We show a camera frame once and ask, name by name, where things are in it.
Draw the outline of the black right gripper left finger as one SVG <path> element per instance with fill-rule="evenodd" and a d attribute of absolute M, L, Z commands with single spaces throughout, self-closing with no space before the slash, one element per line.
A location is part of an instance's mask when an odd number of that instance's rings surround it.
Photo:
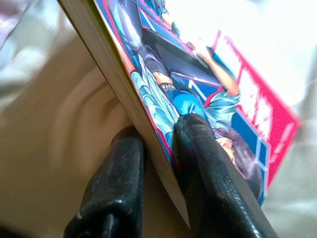
<path fill-rule="evenodd" d="M 142 237 L 145 160 L 144 142 L 135 127 L 116 134 L 64 237 Z"/>

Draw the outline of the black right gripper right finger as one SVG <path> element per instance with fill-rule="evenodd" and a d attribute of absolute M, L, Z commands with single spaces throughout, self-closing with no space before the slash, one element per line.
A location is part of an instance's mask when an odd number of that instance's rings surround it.
<path fill-rule="evenodd" d="M 202 116 L 180 116 L 173 140 L 193 238 L 278 236 Z"/>

